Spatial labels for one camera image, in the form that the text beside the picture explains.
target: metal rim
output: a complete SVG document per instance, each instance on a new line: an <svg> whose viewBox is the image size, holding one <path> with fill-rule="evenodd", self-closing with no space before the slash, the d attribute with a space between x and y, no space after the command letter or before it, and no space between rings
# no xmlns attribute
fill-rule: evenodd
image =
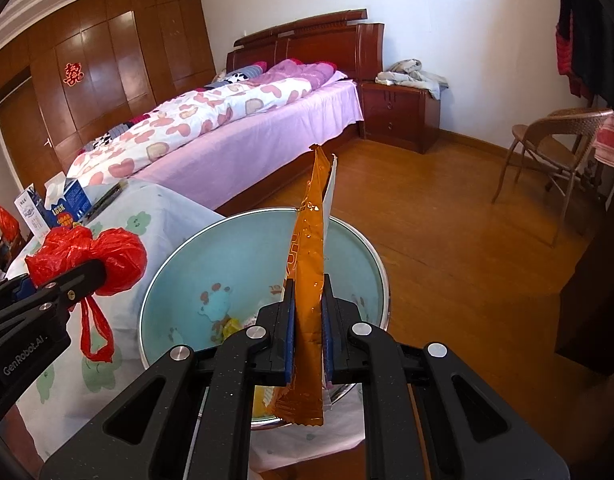
<svg viewBox="0 0 614 480"><path fill-rule="evenodd" d="M145 369L149 368L149 363L147 361L147 356L145 355L144 347L142 345L142 316L144 315L145 304L147 301L147 297L149 296L149 293L151 292L151 287L156 282L156 279L162 272L162 269L164 269L164 267L169 263L169 261L174 256L176 256L176 254L178 254L178 251L183 250L183 248L187 244L191 243L191 241L193 241L195 238L199 237L200 235L202 235L204 232L208 231L209 229L212 229L216 227L217 225L222 224L234 218L239 218L242 216L248 216L248 215L257 214L257 213L270 212L270 211L294 211L295 212L295 211L298 211L298 209L296 209L295 207L267 207L263 209L254 209L252 211L245 211L244 213L238 213L237 215L228 216L227 218L218 220L214 222L213 224L210 224L204 229L200 230L195 235L193 235L191 238L189 238L189 240L184 242L180 247L178 247L178 249L176 249L173 253L171 253L171 255L160 266L160 268L158 269L158 271L152 278L151 283L149 283L149 286L147 287L147 292L145 292L145 297L142 300L142 304L140 306L140 315L138 316L138 350L140 352L140 360L142 362L142 366ZM367 248L369 253L372 255L372 258L376 266L378 267L378 273L381 277L381 281L383 282L383 314L381 316L380 328L382 328L383 330L386 329L387 325L389 324L389 310L391 307L391 295L389 293L389 281L387 280L387 271L385 270L385 266L383 265L383 262L380 256L378 255L378 252L376 251L376 249L373 248L373 245L369 242L369 240L365 238L365 236L355 227L349 225L347 222L344 222L334 216L329 216L329 220L347 228L352 234L354 234L363 243L363 245ZM344 397L347 393L349 393L349 391L354 386L356 385L355 384L345 384L344 386L336 390L334 394L332 394L331 396L331 403L334 404L335 402L337 402L337 400ZM201 415L202 415L202 411L198 414L198 417L200 418ZM252 420L251 429L252 430L270 430L272 428L281 428L282 426L289 426L289 424L290 424L289 422L285 422L282 419L274 416L270 418L263 418L260 420Z"/></svg>

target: bed frame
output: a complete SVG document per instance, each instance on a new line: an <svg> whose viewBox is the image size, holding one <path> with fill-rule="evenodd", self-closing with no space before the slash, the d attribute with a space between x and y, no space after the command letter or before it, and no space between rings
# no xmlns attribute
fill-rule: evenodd
<svg viewBox="0 0 614 480"><path fill-rule="evenodd" d="M227 55L227 71L266 61L268 66L294 57L305 63L330 61L358 83L373 81L383 69L383 23L355 23L367 19L367 9L341 10L267 28L236 40ZM336 153L347 142L363 137L359 123L350 124L325 143L326 153ZM254 208L264 199L302 175L313 164L311 153L292 162L245 189L216 211L231 216Z"/></svg>

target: orange packet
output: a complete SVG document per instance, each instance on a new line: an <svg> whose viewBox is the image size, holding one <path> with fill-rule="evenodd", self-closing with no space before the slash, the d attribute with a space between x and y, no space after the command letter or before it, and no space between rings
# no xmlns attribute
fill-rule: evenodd
<svg viewBox="0 0 614 480"><path fill-rule="evenodd" d="M321 426L321 294L324 283L322 199L331 164L318 145L311 180L298 210L287 256L287 278L295 284L295 347L292 382L275 388L271 413L294 424Z"/></svg>

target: nightstand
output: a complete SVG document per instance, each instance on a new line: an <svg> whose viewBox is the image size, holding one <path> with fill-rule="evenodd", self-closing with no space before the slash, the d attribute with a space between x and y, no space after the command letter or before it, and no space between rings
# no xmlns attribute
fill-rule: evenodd
<svg viewBox="0 0 614 480"><path fill-rule="evenodd" d="M365 138L425 153L440 134L440 101L427 90L361 84Z"/></svg>

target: wooden door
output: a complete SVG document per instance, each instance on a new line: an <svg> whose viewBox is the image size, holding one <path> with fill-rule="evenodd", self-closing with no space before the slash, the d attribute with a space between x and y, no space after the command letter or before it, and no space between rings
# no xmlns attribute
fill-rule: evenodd
<svg viewBox="0 0 614 480"><path fill-rule="evenodd" d="M44 126L31 79L0 103L0 130L18 178L34 184L44 197L44 183L62 171Z"/></svg>

